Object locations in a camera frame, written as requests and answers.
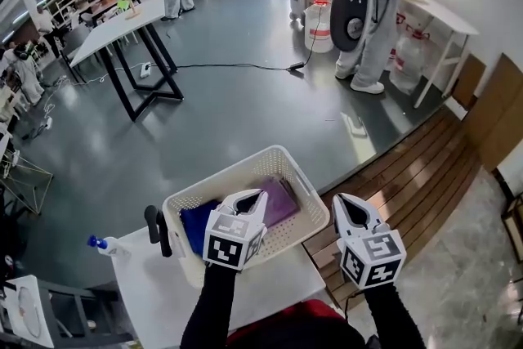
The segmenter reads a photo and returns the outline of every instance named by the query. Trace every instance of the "tile floor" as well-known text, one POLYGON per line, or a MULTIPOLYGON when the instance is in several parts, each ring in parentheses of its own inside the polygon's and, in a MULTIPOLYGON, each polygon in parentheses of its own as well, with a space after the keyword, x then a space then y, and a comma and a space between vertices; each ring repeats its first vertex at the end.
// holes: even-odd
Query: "tile floor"
MULTIPOLYGON (((408 264, 397 288, 427 349, 511 349, 523 283, 500 214, 505 197, 483 168, 431 242, 408 264)), ((366 338, 376 329, 364 302, 349 321, 366 338)))

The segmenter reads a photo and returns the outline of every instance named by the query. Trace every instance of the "wooden floor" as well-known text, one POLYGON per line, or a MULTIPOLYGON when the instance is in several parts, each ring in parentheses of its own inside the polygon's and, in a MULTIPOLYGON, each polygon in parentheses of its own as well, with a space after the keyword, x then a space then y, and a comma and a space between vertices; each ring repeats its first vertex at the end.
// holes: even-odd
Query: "wooden floor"
MULTIPOLYGON (((340 192, 366 199, 398 229, 407 262, 425 246, 458 205, 480 167, 461 122, 444 107, 392 150, 322 196, 330 209, 340 192)), ((340 307, 356 291, 339 268, 333 218, 304 244, 340 307)), ((351 298, 349 307, 363 297, 351 298)))

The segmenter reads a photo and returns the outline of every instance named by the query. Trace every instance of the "gray floor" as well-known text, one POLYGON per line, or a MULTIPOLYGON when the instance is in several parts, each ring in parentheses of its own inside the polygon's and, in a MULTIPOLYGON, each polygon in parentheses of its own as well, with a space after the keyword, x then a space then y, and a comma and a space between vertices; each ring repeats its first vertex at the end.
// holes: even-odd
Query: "gray floor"
MULTIPOLYGON (((195 4, 196 11, 179 21, 155 25, 178 65, 285 67, 308 56, 302 28, 289 22, 289 0, 195 4)), ((143 44, 132 43, 124 53, 130 65, 150 60, 143 44)), ((286 147, 314 186, 326 190, 440 104, 433 87, 414 110, 387 74, 384 94, 353 92, 333 76, 336 58, 335 51, 313 55, 303 78, 259 69, 181 69, 175 80, 186 99, 157 101, 136 123, 108 78, 57 92, 52 130, 17 141, 25 157, 56 176, 42 216, 25 221, 28 272, 72 286, 108 282, 110 261, 85 245, 90 234, 119 237, 139 229, 147 205, 161 206, 169 195, 273 144, 286 147)), ((83 71, 89 78, 104 73, 95 60, 83 71)), ((153 71, 149 83, 157 77, 153 71)), ((45 74, 64 72, 55 63, 45 74)), ((127 80, 124 86, 131 91, 127 80)), ((38 110, 32 116, 37 121, 38 110)))
MULTIPOLYGON (((501 221, 506 200, 484 169, 431 242, 396 284, 428 349, 512 349, 522 302, 517 265, 501 221)), ((366 303, 349 321, 366 338, 376 332, 366 303)))

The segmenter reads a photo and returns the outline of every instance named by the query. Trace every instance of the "blue cloth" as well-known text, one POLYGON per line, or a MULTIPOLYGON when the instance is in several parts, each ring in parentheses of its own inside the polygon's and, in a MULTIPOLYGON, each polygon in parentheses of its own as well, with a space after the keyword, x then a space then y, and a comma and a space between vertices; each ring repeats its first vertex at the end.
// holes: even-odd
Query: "blue cloth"
POLYGON ((193 209, 183 208, 180 211, 181 223, 189 239, 190 248, 199 256, 203 256, 203 242, 205 241, 205 227, 213 209, 220 205, 215 199, 193 209))

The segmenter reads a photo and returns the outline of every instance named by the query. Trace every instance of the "blue spray nozzle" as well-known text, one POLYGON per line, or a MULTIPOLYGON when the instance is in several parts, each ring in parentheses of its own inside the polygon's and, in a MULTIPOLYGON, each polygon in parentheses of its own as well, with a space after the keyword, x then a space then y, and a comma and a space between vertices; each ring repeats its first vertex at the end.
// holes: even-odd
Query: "blue spray nozzle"
POLYGON ((87 241, 87 246, 91 246, 92 248, 107 248, 107 242, 103 239, 98 239, 95 235, 90 235, 89 240, 87 241))

